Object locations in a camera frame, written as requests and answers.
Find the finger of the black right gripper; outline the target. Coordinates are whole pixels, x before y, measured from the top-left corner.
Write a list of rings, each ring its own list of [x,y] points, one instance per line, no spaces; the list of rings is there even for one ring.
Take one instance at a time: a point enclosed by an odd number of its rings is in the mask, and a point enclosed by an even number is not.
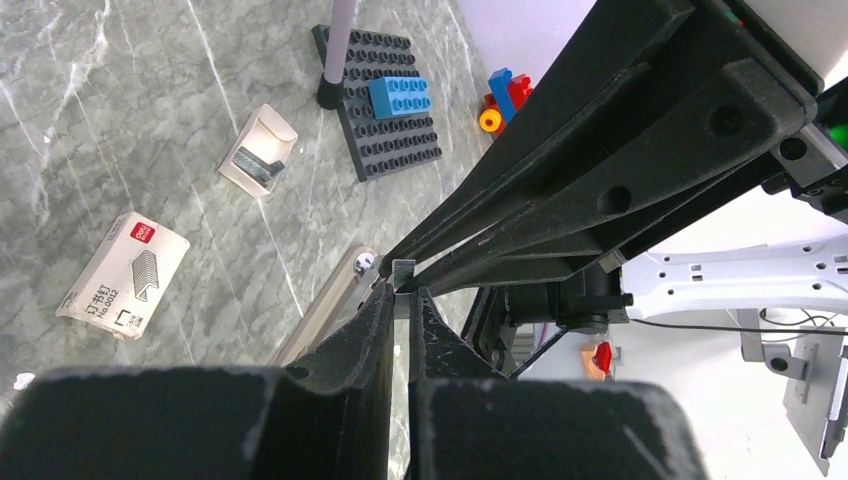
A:
[[[752,59],[720,69],[591,168],[591,147],[423,270],[406,291],[565,280],[633,240],[799,130],[812,104]]]
[[[456,190],[383,257],[380,274],[389,274],[395,260],[423,261],[455,243],[467,245],[483,210],[602,120],[694,9],[689,1],[596,2],[504,132]]]

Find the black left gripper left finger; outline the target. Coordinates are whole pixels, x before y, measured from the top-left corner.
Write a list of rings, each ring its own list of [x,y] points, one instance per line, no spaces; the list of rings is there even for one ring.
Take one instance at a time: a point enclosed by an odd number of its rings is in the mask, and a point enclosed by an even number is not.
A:
[[[284,367],[74,367],[1,427],[5,479],[383,479],[395,295]]]

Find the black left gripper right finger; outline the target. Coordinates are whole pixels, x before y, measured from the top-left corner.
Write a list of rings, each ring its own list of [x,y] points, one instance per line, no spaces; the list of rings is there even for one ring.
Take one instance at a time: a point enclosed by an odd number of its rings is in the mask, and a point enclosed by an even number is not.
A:
[[[410,307],[411,479],[704,479],[689,422],[640,382],[509,380],[443,321]]]

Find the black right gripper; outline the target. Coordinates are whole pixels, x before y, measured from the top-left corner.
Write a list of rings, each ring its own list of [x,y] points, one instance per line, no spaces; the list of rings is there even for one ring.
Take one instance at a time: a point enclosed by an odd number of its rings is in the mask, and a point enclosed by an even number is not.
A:
[[[728,203],[759,187],[786,191],[832,219],[847,219],[847,55],[844,1],[730,1],[747,57],[733,82],[747,95],[747,129],[771,131],[722,182]]]

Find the black silver stapler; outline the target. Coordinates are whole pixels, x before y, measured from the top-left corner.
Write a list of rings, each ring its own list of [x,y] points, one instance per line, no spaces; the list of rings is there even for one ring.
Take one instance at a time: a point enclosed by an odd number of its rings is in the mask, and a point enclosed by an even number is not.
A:
[[[379,256],[371,247],[356,245],[342,257],[325,282],[304,318],[279,348],[272,366],[286,366],[316,348],[355,298],[362,299],[366,288],[376,279]]]

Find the grey staple strip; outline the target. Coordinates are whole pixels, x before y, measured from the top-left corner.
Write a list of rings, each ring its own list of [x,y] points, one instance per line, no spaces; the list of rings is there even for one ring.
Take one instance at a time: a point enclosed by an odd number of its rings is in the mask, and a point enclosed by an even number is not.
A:
[[[416,262],[414,259],[395,259],[392,261],[392,284],[396,292],[403,290],[404,286],[412,281],[415,274]]]

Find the white staple box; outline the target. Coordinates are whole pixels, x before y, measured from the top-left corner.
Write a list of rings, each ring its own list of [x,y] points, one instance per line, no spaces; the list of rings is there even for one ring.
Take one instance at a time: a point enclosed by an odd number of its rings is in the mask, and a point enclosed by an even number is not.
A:
[[[137,212],[116,218],[55,315],[142,337],[190,242]]]

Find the colourful lego toy car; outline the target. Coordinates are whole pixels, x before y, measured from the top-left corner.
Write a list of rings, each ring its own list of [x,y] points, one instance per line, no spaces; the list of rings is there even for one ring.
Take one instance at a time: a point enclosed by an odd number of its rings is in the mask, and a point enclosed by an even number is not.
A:
[[[484,132],[497,137],[526,103],[534,87],[529,76],[514,76],[508,68],[493,72],[488,85],[490,92],[483,97],[478,124]]]

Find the blue lego brick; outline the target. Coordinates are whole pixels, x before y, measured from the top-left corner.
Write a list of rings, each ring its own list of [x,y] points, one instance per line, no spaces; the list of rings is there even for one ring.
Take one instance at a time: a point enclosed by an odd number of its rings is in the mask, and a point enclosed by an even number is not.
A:
[[[422,77],[381,77],[368,84],[368,92],[377,120],[428,113],[432,105]]]

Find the dark grey lego baseplate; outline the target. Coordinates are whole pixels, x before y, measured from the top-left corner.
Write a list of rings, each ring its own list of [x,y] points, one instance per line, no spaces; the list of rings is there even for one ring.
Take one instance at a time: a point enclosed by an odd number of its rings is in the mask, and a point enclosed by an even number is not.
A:
[[[442,156],[430,115],[430,84],[411,41],[353,29],[338,118],[357,178],[374,180]]]

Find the staple strips in tray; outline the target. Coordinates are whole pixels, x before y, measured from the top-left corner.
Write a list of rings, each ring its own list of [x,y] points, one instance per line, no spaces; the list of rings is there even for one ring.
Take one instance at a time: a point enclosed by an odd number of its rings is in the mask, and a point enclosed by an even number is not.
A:
[[[285,169],[282,161],[267,163],[245,147],[240,147],[232,163],[261,187],[270,190],[277,176]]]

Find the white perforated music stand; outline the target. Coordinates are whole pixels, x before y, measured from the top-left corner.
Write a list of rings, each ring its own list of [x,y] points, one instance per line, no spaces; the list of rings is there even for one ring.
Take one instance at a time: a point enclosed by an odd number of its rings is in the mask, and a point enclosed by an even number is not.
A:
[[[333,2],[324,72],[316,96],[319,106],[325,110],[334,110],[342,104],[344,68],[356,4],[356,0]]]

